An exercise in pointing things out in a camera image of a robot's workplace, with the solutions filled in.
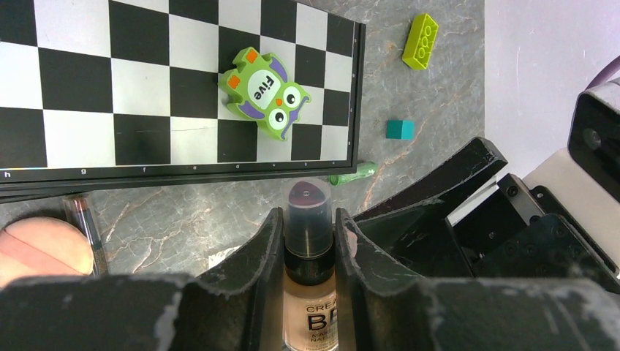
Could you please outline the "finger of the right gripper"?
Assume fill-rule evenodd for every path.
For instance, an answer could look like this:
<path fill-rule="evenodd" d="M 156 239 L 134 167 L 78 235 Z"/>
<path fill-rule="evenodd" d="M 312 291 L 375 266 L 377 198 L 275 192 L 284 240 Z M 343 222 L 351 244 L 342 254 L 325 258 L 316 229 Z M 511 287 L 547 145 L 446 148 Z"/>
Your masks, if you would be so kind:
<path fill-rule="evenodd" d="M 419 181 L 353 219 L 368 222 L 411 211 L 446 217 L 507 164 L 490 140 L 475 137 Z"/>
<path fill-rule="evenodd" d="M 358 222 L 363 234 L 408 269 L 429 277 L 471 277 L 472 269 L 447 219 L 410 215 Z"/>

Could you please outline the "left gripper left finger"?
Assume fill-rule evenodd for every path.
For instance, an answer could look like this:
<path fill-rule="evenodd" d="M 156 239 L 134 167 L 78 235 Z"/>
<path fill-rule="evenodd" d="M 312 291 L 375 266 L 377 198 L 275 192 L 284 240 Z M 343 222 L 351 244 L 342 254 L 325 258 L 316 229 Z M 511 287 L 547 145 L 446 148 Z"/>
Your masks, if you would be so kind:
<path fill-rule="evenodd" d="M 199 276 L 35 276 L 1 291 L 3 350 L 280 350 L 284 216 Z"/>

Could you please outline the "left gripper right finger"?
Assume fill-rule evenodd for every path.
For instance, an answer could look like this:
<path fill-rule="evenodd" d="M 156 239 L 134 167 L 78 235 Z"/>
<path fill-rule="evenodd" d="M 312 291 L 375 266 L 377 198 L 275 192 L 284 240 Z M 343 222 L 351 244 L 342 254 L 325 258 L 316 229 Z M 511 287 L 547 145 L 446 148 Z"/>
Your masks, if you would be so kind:
<path fill-rule="evenodd" d="M 340 350 L 617 350 L 619 299 L 588 279 L 427 278 L 335 214 Z"/>

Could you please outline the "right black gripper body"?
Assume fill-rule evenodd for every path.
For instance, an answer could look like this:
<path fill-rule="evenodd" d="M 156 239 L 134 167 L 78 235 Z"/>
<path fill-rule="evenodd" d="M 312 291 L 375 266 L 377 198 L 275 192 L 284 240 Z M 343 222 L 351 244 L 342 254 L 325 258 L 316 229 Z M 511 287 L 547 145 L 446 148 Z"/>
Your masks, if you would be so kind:
<path fill-rule="evenodd" d="M 516 175 L 458 222 L 448 277 L 585 278 L 619 292 L 617 268 L 543 186 Z"/>

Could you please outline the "foundation bottle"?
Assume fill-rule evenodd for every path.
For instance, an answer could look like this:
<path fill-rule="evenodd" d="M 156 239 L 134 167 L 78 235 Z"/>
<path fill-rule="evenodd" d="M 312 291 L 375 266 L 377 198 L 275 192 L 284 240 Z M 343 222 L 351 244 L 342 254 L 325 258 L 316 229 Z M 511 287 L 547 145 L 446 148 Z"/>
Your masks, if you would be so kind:
<path fill-rule="evenodd" d="M 290 350 L 338 346 L 335 246 L 330 187 L 302 178 L 282 188 L 284 201 L 284 343 Z"/>

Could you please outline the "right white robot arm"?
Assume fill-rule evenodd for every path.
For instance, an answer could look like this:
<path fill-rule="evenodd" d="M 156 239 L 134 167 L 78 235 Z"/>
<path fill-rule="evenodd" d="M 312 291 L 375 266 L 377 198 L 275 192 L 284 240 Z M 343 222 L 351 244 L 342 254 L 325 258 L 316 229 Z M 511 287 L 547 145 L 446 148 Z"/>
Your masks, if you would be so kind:
<path fill-rule="evenodd" d="M 355 216 L 408 269 L 432 277 L 586 278 L 619 292 L 619 81 L 579 94 L 566 147 L 527 176 L 476 137 Z"/>

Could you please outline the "teal cube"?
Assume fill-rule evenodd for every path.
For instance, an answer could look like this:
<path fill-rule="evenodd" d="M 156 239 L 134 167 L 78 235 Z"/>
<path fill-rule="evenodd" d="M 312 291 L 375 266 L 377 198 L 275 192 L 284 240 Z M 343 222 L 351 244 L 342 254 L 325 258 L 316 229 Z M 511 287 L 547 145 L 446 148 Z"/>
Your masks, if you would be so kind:
<path fill-rule="evenodd" d="M 389 120 L 386 124 L 385 137 L 394 140 L 413 140 L 415 123 L 408 120 Z"/>

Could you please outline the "green tube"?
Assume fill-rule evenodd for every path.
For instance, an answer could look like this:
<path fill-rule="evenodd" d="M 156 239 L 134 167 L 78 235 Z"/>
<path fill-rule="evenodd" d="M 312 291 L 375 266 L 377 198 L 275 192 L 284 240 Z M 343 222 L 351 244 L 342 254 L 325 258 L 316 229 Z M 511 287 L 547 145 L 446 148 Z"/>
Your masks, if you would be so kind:
<path fill-rule="evenodd" d="M 370 178 L 376 174 L 378 165 L 375 162 L 361 162 L 353 173 L 328 176 L 328 182 L 333 186 L 341 186 L 356 180 Z"/>

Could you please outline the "green lego brick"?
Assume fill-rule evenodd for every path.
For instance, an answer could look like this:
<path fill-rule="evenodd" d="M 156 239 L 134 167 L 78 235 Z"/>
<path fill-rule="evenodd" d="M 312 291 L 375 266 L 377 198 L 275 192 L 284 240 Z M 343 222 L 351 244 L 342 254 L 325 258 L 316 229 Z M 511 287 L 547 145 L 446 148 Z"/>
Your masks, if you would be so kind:
<path fill-rule="evenodd" d="M 439 25 L 428 13 L 414 18 L 401 57 L 408 67 L 413 70 L 428 68 L 438 30 Z"/>

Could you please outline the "black eyeliner pencil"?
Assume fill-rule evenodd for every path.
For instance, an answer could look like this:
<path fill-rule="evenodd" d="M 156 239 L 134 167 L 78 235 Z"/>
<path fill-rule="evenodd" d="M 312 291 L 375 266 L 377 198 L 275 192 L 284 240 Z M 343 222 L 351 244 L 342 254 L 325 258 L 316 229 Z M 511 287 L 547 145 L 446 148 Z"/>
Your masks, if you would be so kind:
<path fill-rule="evenodd" d="M 70 224 L 87 238 L 94 254 L 93 275 L 109 274 L 105 250 L 88 195 L 73 194 L 63 198 L 65 215 Z"/>

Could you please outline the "round pink powder puff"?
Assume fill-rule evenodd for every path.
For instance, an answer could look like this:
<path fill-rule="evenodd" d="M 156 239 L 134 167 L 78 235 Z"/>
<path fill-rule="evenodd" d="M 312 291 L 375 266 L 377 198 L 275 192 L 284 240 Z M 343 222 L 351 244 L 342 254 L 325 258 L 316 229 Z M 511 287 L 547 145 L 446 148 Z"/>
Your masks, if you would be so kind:
<path fill-rule="evenodd" d="M 88 239 L 65 221 L 36 216 L 1 229 L 1 287 L 27 276 L 86 276 L 93 271 Z"/>

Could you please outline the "green owl toy block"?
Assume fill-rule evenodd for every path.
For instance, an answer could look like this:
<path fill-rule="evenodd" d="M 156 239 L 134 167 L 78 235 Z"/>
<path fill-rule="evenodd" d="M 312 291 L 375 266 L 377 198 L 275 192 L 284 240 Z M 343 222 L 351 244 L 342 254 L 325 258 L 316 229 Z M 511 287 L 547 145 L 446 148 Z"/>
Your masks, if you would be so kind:
<path fill-rule="evenodd" d="M 241 50 L 219 79 L 229 97 L 227 109 L 254 121 L 268 137 L 285 141 L 311 102 L 311 95 L 289 76 L 282 60 L 273 53 L 260 54 L 253 47 Z"/>

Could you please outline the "black white chessboard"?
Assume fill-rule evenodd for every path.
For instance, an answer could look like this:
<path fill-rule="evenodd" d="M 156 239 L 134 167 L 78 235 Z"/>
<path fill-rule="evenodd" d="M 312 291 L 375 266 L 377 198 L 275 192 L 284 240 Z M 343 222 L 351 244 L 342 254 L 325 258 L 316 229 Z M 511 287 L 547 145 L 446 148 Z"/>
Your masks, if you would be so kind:
<path fill-rule="evenodd" d="M 297 1 L 3 1 L 1 200 L 352 170 L 365 43 Z M 247 47 L 311 95 L 285 141 L 227 109 Z"/>

